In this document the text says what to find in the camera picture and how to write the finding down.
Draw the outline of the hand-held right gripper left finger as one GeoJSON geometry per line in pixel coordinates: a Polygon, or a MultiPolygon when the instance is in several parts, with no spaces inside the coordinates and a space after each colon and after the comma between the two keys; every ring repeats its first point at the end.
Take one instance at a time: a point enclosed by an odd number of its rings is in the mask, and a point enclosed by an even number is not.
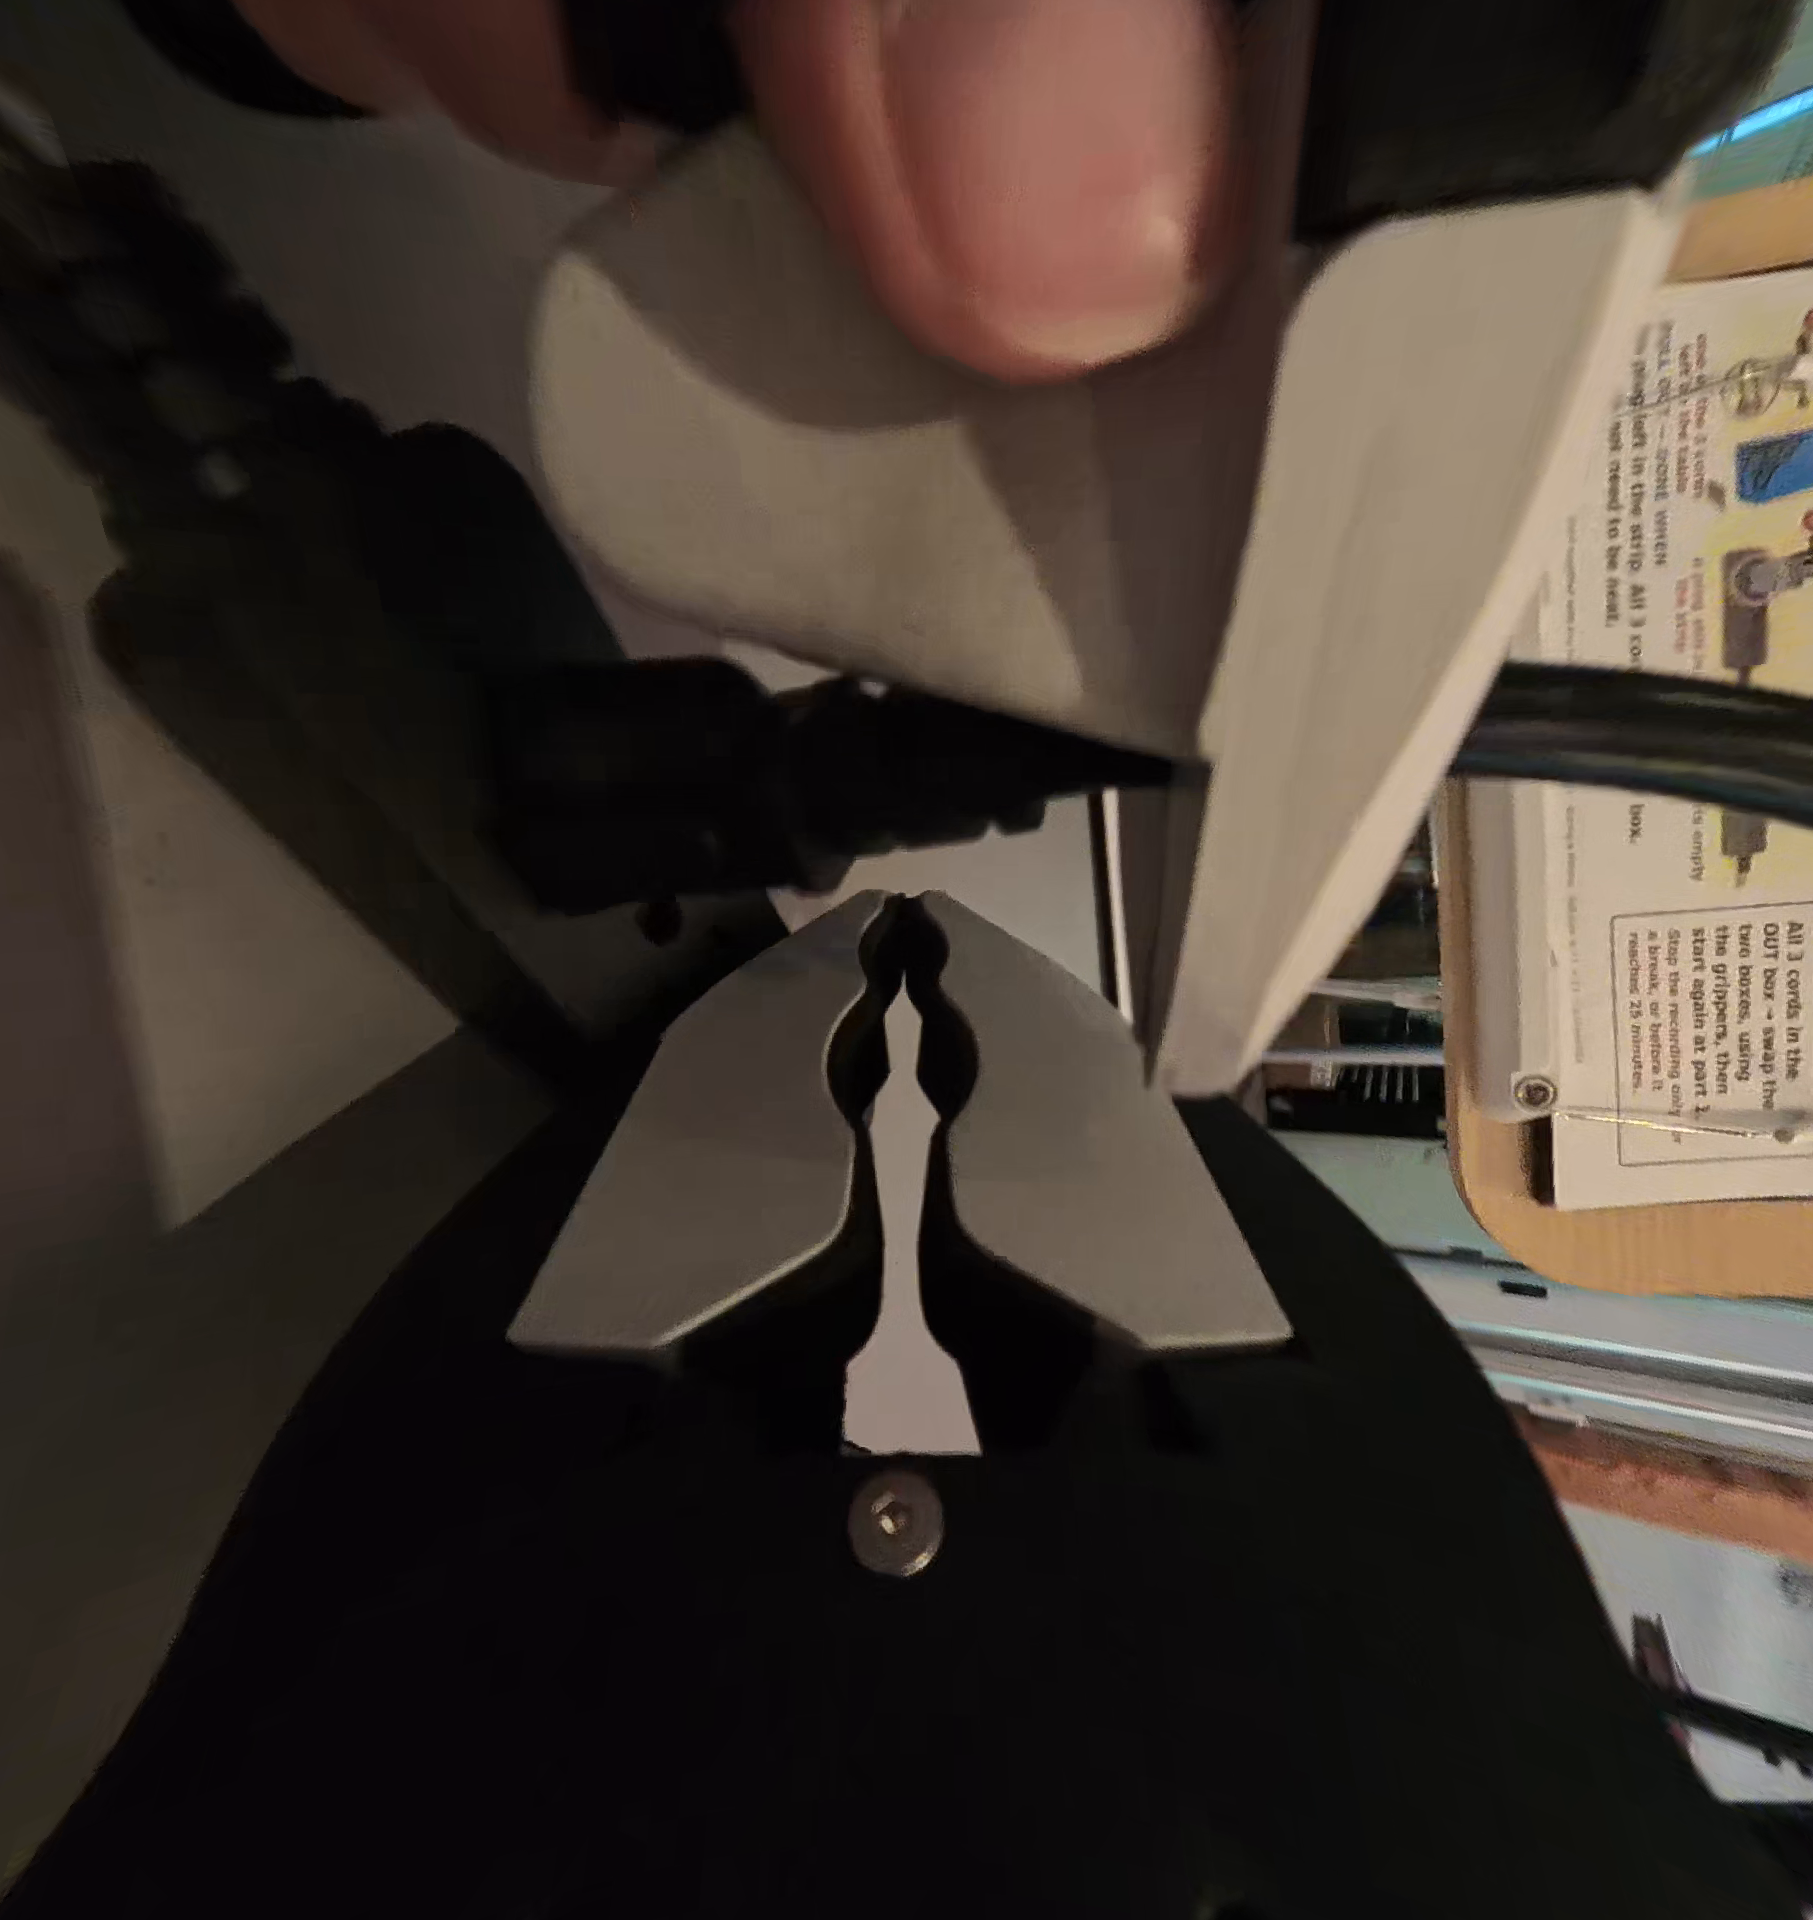
{"type": "Polygon", "coordinates": [[[853,895],[657,1041],[515,1320],[527,1355],[714,1389],[782,1448],[842,1448],[877,1321],[866,1117],[888,1075],[896,903],[853,895]]]}

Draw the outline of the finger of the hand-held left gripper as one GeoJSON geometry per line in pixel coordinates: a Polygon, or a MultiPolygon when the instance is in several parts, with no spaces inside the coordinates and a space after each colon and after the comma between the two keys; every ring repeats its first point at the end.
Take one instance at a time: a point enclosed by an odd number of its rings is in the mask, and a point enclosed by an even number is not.
{"type": "Polygon", "coordinates": [[[1282,246],[1169,347],[1014,388],[905,342],[733,129],[550,256],[536,462],[581,561],[682,628],[1199,768],[1144,1044],[1226,1091],[1532,613],[1684,202],[1282,246]]]}

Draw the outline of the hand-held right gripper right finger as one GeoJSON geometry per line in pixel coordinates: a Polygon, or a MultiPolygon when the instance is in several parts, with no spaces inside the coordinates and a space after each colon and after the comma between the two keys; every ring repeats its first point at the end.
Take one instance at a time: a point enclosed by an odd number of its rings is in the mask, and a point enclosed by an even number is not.
{"type": "Polygon", "coordinates": [[[983,1455],[1059,1446],[1166,1368],[1292,1341],[1252,1247],[1124,1015],[948,895],[905,918],[916,1084],[938,1114],[926,1328],[983,1455]]]}

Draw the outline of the black power strip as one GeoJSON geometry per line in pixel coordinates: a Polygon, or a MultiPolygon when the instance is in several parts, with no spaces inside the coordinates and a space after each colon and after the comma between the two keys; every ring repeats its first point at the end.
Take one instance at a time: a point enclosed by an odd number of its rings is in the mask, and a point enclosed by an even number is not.
{"type": "Polygon", "coordinates": [[[92,597],[135,707],[438,1005],[554,1091],[588,1074],[490,837],[492,695],[620,666],[525,478],[430,423],[297,449],[92,597]]]}

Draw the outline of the printed instruction sheet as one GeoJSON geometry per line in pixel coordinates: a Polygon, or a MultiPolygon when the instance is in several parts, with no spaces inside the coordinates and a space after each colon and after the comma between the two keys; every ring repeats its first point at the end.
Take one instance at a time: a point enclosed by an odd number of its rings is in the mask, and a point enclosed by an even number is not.
{"type": "MultiPolygon", "coordinates": [[[[1537,659],[1813,698],[1813,269],[1676,286],[1566,521],[1537,659]]],[[[1813,833],[1511,791],[1562,1211],[1813,1198],[1813,833]]]]}

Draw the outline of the wooden board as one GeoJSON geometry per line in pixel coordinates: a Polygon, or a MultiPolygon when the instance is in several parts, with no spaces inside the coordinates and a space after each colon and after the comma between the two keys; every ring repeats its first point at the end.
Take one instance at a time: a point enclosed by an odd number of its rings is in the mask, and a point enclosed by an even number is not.
{"type": "MultiPolygon", "coordinates": [[[[1808,273],[1813,265],[1796,269],[1757,273],[1808,273]]],[[[1711,277],[1693,282],[1720,282],[1737,277],[1711,277]]],[[[1659,302],[1667,286],[1655,294],[1649,311],[1659,302]]],[[[1628,337],[1628,359],[1633,351],[1637,330],[1628,337]]],[[[1603,417],[1598,445],[1606,436],[1606,423],[1617,409],[1623,396],[1623,381],[1628,360],[1620,375],[1612,381],[1612,401],[1603,417]]],[[[1566,521],[1576,514],[1586,492],[1584,466],[1583,492],[1576,492],[1571,510],[1562,524],[1555,544],[1545,550],[1545,570],[1540,585],[1532,591],[1532,602],[1523,615],[1516,637],[1509,644],[1509,655],[1523,664],[1551,664],[1592,672],[1612,672],[1595,664],[1571,664],[1562,659],[1537,659],[1536,646],[1545,628],[1553,624],[1562,609],[1562,569],[1566,557],[1566,521]]],[[[1748,692],[1709,684],[1703,680],[1687,680],[1703,684],[1709,692],[1726,692],[1735,703],[1757,695],[1800,698],[1796,692],[1748,692]]],[[[1559,780],[1555,786],[1589,786],[1586,780],[1559,780]]],[[[1617,791],[1632,799],[1659,799],[1617,791]]],[[[1721,803],[1735,808],[1751,808],[1757,816],[1801,830],[1800,825],[1772,819],[1763,808],[1748,802],[1717,802],[1717,799],[1676,799],[1687,803],[1721,803]]],[[[1457,912],[1444,909],[1444,940],[1453,944],[1457,933],[1457,912]]],[[[1786,1299],[1813,1299],[1813,1198],[1748,1198],[1737,1202],[1693,1202],[1693,1205],[1628,1205],[1612,1211],[1571,1214],[1562,1211],[1551,1199],[1551,1149],[1542,1122],[1506,1124],[1494,1122],[1478,1113],[1475,1102],[1466,1091],[1466,1065],[1457,1034],[1448,1028],[1448,1124],[1449,1124],[1449,1159],[1461,1194],[1472,1218],[1494,1236],[1494,1242],[1509,1253],[1519,1264],[1532,1268],[1548,1281],[1564,1281],[1571,1285],[1589,1285],[1610,1293],[1703,1293],[1703,1295],[1763,1295],[1782,1293],[1786,1299]]]]}

